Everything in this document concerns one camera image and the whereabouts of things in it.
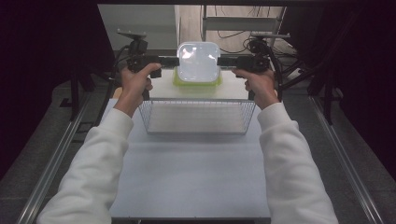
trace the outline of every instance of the clear plastic lid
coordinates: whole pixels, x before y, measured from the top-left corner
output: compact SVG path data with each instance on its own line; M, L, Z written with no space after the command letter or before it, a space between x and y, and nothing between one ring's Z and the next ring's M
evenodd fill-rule
M186 82L213 82L219 77L219 46L212 42L185 42L177 49L178 77Z

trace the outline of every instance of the aluminum rail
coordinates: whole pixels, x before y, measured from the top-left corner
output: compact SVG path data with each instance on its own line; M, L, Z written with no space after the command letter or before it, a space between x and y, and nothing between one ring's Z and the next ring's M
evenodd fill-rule
M79 123L81 122L82 116L84 115L87 104L90 100L91 94L86 92L81 101L81 109L74 121L70 121L66 131L64 132L64 136L62 137L59 145L56 147L53 152L47 166L38 179L37 184L35 185L35 189L33 190L30 198L28 199L26 205L21 211L21 215L17 220L18 224L31 224L35 220L35 216L37 216L38 210L40 209L41 204L50 188L53 178L58 171L59 166L62 163L64 158L64 154L66 153L70 142L73 139L73 135L75 134Z
M346 177L349 180L350 185L352 186L353 190L355 191L356 196L361 203L361 207L364 210L367 218L369 219L370 223L373 224L383 224L385 223L382 217L380 216L378 209L376 208L375 202L370 195L370 192L365 187L361 177L359 176L358 172L356 171L355 167L353 166L352 161L347 155L347 151L344 149L343 144L341 143L338 135L332 125L329 125L327 120L324 118L324 115L321 111L323 111L322 106L318 97L309 96L309 100L312 103L315 111L317 112L318 119L327 134L332 148L334 149L335 154L338 157L338 160L343 167Z

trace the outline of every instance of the plastic container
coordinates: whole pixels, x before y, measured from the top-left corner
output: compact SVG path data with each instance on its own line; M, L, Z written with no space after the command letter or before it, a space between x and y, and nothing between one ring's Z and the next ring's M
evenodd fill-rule
M180 66L177 68L181 84L196 83L205 85L216 83L220 69L217 66L220 56L219 46L212 42L185 42L177 49Z
M221 70L219 68L219 77L212 82L189 82L180 79L177 73L177 67L174 68L173 84L179 87L217 87L222 83Z

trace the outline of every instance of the metal frame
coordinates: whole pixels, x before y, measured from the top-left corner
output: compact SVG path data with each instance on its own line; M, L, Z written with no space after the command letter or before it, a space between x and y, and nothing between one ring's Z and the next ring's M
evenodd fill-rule
M96 0L96 4L112 5L210 5L267 7L351 6L357 0Z
M258 31L271 32L277 35L286 7L282 7L276 18L257 17L207 17L204 5L202 17L202 40L206 41L206 31ZM271 38L270 47L275 44L275 38Z
M77 113L75 119L70 121L64 136L62 137L59 145L54 150L47 166L40 176L35 189L33 190L30 198L28 199L26 205L21 211L21 215L17 220L18 224L30 224L35 220L35 217L40 209L41 204L50 188L53 178L58 171L59 166L62 163L64 154L66 153L70 142L72 141L73 135L78 129L78 125L81 122L82 116L85 113L87 104L90 100L91 94L88 92L83 96L81 109Z
M318 97L310 96L309 100L312 103L312 106L314 107L315 111L317 112L320 124L322 125L324 132L326 133L332 144L332 148L334 149L334 152L337 155L338 160L340 161L341 166L343 167L346 173L346 177L350 185L352 186L356 196L359 199L359 202L361 203L361 207L363 208L364 213L368 217L370 223L383 224L384 220L379 214L379 211L376 208L375 202L372 196L370 195L370 192L365 187L352 161L348 157L347 151L344 149L343 144L338 138L338 135L334 127L332 125L329 125L329 123L326 121L326 118L323 116L321 112L323 108L320 104Z
M163 104L163 105L202 105L209 106L211 105L240 105L241 116L244 122L244 131L243 132L182 132L185 133L207 133L207 134L246 134L248 130L248 126L250 124L251 118L253 116L254 108L256 104L254 101L243 100L243 99L200 99L200 98L150 98L149 101L143 101L143 104L139 106L139 111L142 116L143 123L145 125L146 131L148 133L181 133L181 132L168 132L168 131L155 131L152 132L149 130L149 125L151 122L151 112L154 104Z

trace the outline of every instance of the metal rod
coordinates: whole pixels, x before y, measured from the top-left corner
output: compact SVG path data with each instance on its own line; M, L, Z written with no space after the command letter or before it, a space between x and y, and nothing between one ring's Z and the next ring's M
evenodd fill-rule
M334 149L335 154L338 157L338 160L341 163L341 166L343 167L346 177L349 180L350 185L352 186L353 190L355 191L356 196L358 197L358 200L361 203L361 207L364 210L364 213L368 217L370 223L373 224L382 224L384 223L384 220L379 214L378 209L376 208L375 202L370 195L370 192L368 189L365 187L363 181L361 180L361 177L359 176L358 172L356 171L352 161L347 155L347 151L344 149L343 144L341 143L340 139L338 138L338 135L334 129L333 126L329 125L326 122L326 118L321 113L322 106L320 104L320 101L318 100L318 97L309 97L309 100L312 103L312 106L314 107L315 111L317 112L318 119L327 134L331 144L332 148Z
M281 102L283 97L283 90L284 90L282 71L280 71L279 64L277 63L275 54L273 53L272 49L270 47L267 47L267 50L276 72L275 75L277 78L277 99Z
M202 17L202 41L206 41L206 29L207 29L207 16L206 16L206 5L204 5L204 16Z
M108 104L108 100L111 97L111 93L113 92L114 89L114 84L116 83L116 74L117 71L119 70L118 68L118 64L119 64L119 58L122 54L122 52L126 49L129 49L129 46L126 45L124 47L122 47L119 51L119 53L116 56L116 59L114 60L114 64L113 67L111 69L111 75L110 75L110 79L108 80L108 86L107 86L107 92L106 92L106 96L105 96L105 100L103 101L102 107L99 111L98 117L96 118L95 123L93 124L94 126L98 126L100 124L100 122L102 121L102 116L105 113L106 110L106 106Z
M282 7L279 14L276 17L276 22L274 24L273 35L277 35L279 33L280 24L282 23L283 16L285 15L286 7ZM275 38L271 38L270 47L273 48L275 44Z
M327 81L324 88L324 108L323 114L326 120L332 125L332 69L329 69Z
M31 224L34 221L35 216L37 215L38 210L40 209L40 206L43 203L43 200L48 192L48 189L50 188L50 184L55 177L59 166L62 163L64 154L66 153L70 142L72 141L73 135L76 132L79 123L81 122L82 116L85 113L90 97L91 94L89 92L84 94L81 103L81 109L76 115L75 120L70 121L64 133L64 136L62 137L59 145L49 159L49 162L47 163L44 172L38 179L38 182L35 185L35 189L33 190L30 198L28 199L26 205L21 212L20 217L17 220L18 224Z
M72 116L70 117L70 121L73 121L78 114L79 110L79 101L78 101L78 77L77 77L77 69L73 69L70 77L70 88L72 94Z
M303 65L303 61L299 60L297 62L295 62L294 64L292 64L290 67L288 67L287 69L282 71L282 75L285 75L286 77L288 77L294 70L296 70L297 68L301 67L301 65Z
M206 30L211 31L264 31L274 30L275 18L260 17L205 17Z
M283 84L282 90L286 90L286 89L300 83L301 81L313 76L315 73L317 73L321 69L322 69L322 63L320 63L319 65L317 65L316 67L314 67L312 69L309 69L308 71L301 73L299 76L297 76L294 79L290 80L289 82Z

